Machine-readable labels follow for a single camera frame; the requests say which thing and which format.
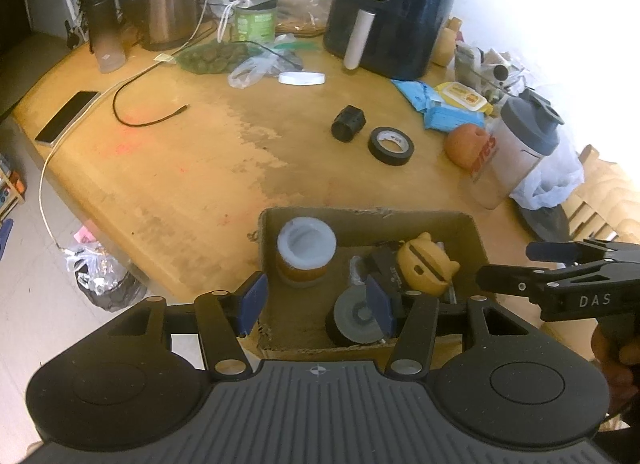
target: shaker bottle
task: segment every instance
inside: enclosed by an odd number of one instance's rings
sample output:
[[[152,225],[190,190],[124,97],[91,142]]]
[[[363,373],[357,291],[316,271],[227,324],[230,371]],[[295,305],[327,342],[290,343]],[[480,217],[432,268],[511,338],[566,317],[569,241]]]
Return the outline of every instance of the shaker bottle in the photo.
[[[502,116],[471,169],[471,194],[495,209],[559,145],[564,121],[532,89],[509,98]]]
[[[89,48],[98,60],[101,73],[112,72],[126,61],[115,0],[86,0],[86,15],[89,24]]]

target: black cylindrical object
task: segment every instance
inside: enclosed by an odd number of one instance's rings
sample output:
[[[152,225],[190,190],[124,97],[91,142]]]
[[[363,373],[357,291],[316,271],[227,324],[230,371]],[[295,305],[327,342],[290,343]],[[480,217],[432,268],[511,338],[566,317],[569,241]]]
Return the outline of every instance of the black cylindrical object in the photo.
[[[367,120],[361,109],[347,105],[335,118],[334,124],[331,125],[331,133],[338,141],[348,143],[363,129],[366,123]]]
[[[98,60],[100,72],[112,72],[126,61],[115,0],[85,0],[85,11],[89,24],[89,47]]]
[[[417,80],[453,1],[333,0],[324,46],[345,58],[348,69],[359,60],[364,69],[392,80]]]

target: person's hand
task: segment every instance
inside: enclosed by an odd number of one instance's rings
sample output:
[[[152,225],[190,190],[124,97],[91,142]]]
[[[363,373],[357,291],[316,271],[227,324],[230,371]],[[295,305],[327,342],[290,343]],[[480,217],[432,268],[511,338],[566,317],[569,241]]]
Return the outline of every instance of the person's hand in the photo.
[[[609,383],[609,414],[619,412],[638,393],[629,367],[640,364],[640,336],[620,349],[616,360],[612,357],[613,343],[604,337],[598,326],[591,337],[591,350]]]

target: table surface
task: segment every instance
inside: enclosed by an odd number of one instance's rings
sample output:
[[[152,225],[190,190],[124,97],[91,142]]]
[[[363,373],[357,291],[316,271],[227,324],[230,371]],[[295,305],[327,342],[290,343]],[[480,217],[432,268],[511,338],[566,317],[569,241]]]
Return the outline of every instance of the table surface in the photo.
[[[33,141],[77,91],[105,91],[156,54],[135,46],[124,67],[100,74],[83,46],[38,82],[15,118]],[[152,121],[189,104],[186,112],[133,129],[117,123],[107,97],[65,139],[49,170],[100,234],[181,300],[233,290],[257,269],[258,216],[273,206],[462,211],[476,220],[492,263],[527,264],[531,238],[513,206],[487,211],[468,197],[465,174],[444,154],[444,135],[425,131],[422,116],[388,79],[345,72],[340,59],[320,49],[301,56],[306,70],[326,74],[324,85],[265,78],[238,90],[226,75],[162,65],[121,92],[122,118]],[[425,77],[443,79],[437,67]],[[340,143],[330,126],[347,105],[362,108],[367,125],[351,143]],[[404,167],[369,153],[369,134],[383,125],[414,141]],[[36,148],[42,157],[49,152]]]

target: air fryer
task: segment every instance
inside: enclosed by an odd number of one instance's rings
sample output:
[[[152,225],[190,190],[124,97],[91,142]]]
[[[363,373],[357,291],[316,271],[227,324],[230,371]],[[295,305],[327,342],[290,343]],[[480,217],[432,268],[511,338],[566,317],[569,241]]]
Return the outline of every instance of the air fryer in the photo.
[[[395,80],[424,74],[454,0],[333,0],[324,46]]]

